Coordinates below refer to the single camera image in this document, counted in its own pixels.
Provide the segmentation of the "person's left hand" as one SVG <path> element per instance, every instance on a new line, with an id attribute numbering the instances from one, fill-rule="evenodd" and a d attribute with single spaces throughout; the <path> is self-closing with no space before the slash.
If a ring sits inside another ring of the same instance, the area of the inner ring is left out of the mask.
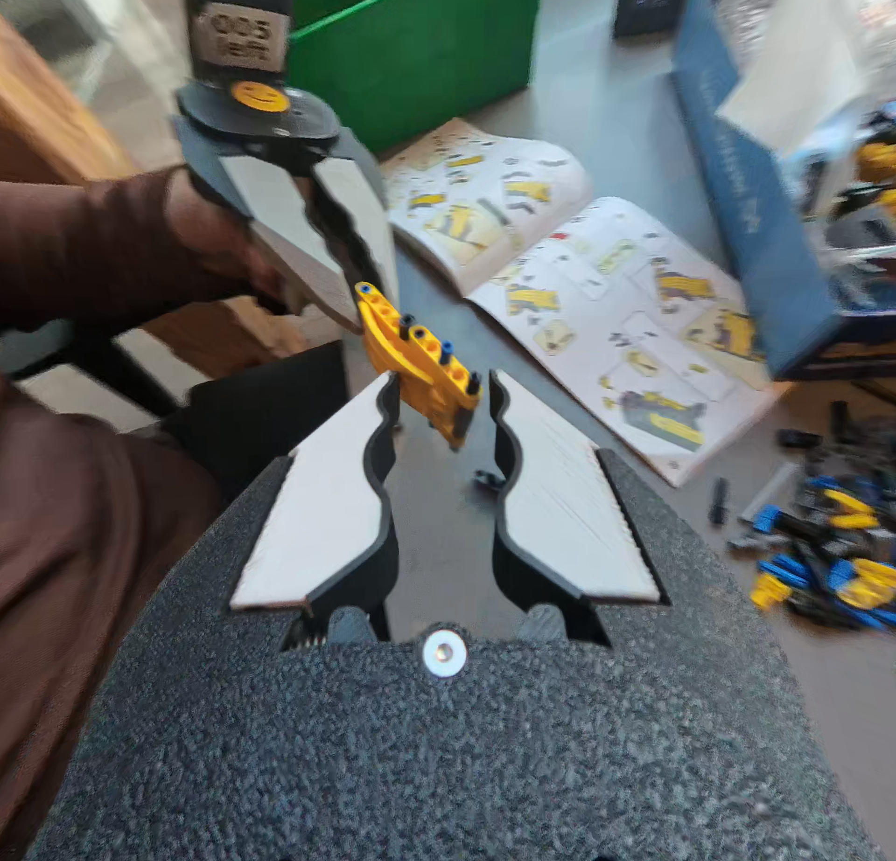
<path id="1" fill-rule="evenodd" d="M 168 176 L 164 218 L 176 241 L 206 272 L 249 286 L 258 304 L 275 315 L 296 312 L 287 301 L 286 278 L 249 226 L 235 212 L 203 197 L 182 166 Z"/>

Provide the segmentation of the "grey desk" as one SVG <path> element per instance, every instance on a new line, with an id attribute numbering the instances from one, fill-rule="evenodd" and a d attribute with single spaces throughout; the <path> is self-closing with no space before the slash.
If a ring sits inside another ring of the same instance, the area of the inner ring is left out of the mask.
<path id="1" fill-rule="evenodd" d="M 727 264 L 689 148 L 669 76 L 670 42 L 617 44 L 616 0 L 542 0 L 530 87 L 465 116 L 483 130 L 543 139 L 571 151 L 593 179 L 593 195 L 633 202 L 719 265 Z M 701 535 L 743 592 L 754 568 L 727 553 L 736 517 L 784 460 L 778 429 L 827 431 L 840 399 L 859 419 L 894 408 L 849 382 L 792 388 L 764 419 L 717 452 L 680 488 L 668 485 L 569 397 L 515 340 L 460 300 L 426 265 L 398 250 L 400 302 L 440 338 L 455 341 L 466 366 L 502 368 L 626 465 Z M 477 636 L 509 636 L 521 613 L 494 583 L 491 497 L 473 485 L 493 470 L 494 422 L 487 403 L 461 452 L 446 448 L 424 419 L 404 408 L 398 461 L 388 492 L 399 542 L 399 579 L 387 603 L 392 636 L 405 640 L 438 621 Z M 715 480 L 729 481 L 728 520 L 708 522 Z M 777 612 L 765 621 L 797 678 L 841 789 L 888 859 L 894 859 L 894 637 L 822 632 Z"/>

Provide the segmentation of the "green plastic bin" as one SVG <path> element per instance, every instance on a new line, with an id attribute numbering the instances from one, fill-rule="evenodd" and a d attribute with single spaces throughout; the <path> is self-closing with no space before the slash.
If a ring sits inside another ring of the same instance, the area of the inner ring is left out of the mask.
<path id="1" fill-rule="evenodd" d="M 524 89 L 541 0 L 294 0 L 287 81 L 373 152 Z"/>

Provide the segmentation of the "person's left forearm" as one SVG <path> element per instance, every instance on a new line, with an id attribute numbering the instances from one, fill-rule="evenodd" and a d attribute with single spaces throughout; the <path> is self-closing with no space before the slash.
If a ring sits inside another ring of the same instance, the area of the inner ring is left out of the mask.
<path id="1" fill-rule="evenodd" d="M 85 186 L 3 182 L 2 328 L 137 322 L 174 307 L 185 253 L 165 218 L 172 174 Z"/>

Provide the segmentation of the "clear plastic bags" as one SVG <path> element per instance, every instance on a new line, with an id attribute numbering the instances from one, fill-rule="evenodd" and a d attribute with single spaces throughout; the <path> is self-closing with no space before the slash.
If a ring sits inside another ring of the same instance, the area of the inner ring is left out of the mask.
<path id="1" fill-rule="evenodd" d="M 717 14 L 738 73 L 717 114 L 780 159 L 894 100 L 895 0 L 718 0 Z"/>

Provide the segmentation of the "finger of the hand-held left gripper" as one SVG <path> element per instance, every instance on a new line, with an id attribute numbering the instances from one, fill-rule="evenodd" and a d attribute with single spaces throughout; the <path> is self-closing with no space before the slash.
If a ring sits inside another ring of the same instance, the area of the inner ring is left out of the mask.
<path id="1" fill-rule="evenodd" d="M 305 198 L 280 167 L 246 154 L 218 159 L 245 203 L 255 244 L 280 277 L 283 303 L 293 315 L 312 305 L 342 329 L 363 326 L 345 268 L 308 217 Z"/>
<path id="2" fill-rule="evenodd" d="M 392 226 L 357 162 L 327 157 L 311 169 L 307 288 L 326 312 L 357 312 L 358 283 L 399 301 Z"/>

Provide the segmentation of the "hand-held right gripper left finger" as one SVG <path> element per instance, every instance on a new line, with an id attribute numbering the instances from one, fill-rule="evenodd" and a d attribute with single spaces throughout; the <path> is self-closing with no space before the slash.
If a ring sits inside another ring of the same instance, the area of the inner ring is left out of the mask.
<path id="1" fill-rule="evenodd" d="M 230 609 L 375 607 L 397 577 L 385 481 L 399 379 L 379 375 L 289 454 Z"/>

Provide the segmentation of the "open instruction booklet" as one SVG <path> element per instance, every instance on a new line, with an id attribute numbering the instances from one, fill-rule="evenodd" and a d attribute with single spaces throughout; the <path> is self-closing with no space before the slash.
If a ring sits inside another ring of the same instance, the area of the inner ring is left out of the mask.
<path id="1" fill-rule="evenodd" d="M 789 390 L 738 282 L 562 147 L 454 118 L 383 176 L 396 237 L 669 485 Z"/>

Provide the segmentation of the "wooden post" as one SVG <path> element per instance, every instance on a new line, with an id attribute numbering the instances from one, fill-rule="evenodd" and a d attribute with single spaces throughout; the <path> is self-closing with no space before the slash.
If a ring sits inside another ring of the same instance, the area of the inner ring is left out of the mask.
<path id="1" fill-rule="evenodd" d="M 2 181 L 83 185 L 140 173 L 129 152 L 1 19 Z M 231 375 L 310 350 L 297 318 L 249 297 L 186 307 L 140 326 L 207 377 Z"/>

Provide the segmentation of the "pile of small bricks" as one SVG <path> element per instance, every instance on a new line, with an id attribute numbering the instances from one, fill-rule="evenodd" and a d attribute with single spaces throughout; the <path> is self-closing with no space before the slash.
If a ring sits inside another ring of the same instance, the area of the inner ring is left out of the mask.
<path id="1" fill-rule="evenodd" d="M 894 415 L 859 419 L 840 399 L 829 411 L 826 435 L 778 430 L 785 461 L 738 517 L 727 550 L 755 565 L 757 609 L 894 633 Z"/>

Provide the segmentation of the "black office chair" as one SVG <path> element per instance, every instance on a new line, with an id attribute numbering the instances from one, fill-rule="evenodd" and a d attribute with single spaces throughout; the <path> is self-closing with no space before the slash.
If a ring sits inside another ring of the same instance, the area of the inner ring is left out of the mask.
<path id="1" fill-rule="evenodd" d="M 29 332 L 1 327 L 1 369 L 16 381 L 59 366 L 80 370 L 112 393 L 159 419 L 179 404 L 173 394 L 117 342 L 107 327 L 79 326 L 58 319 Z"/>

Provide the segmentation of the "blue cardboard box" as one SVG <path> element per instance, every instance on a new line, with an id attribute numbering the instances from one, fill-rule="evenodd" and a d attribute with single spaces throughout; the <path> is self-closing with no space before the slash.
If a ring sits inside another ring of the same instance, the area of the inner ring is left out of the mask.
<path id="1" fill-rule="evenodd" d="M 673 48 L 679 109 L 769 374 L 808 382 L 894 377 L 887 305 L 850 306 L 825 273 L 771 152 L 716 113 L 738 77 L 715 0 L 686 0 Z"/>

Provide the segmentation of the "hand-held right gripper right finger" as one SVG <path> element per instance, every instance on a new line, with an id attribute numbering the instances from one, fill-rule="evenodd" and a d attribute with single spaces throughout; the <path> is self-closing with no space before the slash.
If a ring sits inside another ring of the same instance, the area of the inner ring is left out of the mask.
<path id="1" fill-rule="evenodd" d="M 575 602 L 662 604 L 661 580 L 597 443 L 503 370 L 489 372 L 488 391 L 503 478 L 496 550 Z"/>

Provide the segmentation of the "yellow brick assembly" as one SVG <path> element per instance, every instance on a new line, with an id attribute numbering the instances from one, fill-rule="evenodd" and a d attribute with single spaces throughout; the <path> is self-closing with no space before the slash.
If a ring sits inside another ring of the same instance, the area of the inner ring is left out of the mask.
<path id="1" fill-rule="evenodd" d="M 423 416 L 455 451 L 460 450 L 483 396 L 483 377 L 412 315 L 393 307 L 374 285 L 354 288 L 364 348 L 378 374 L 397 374 L 401 400 Z"/>

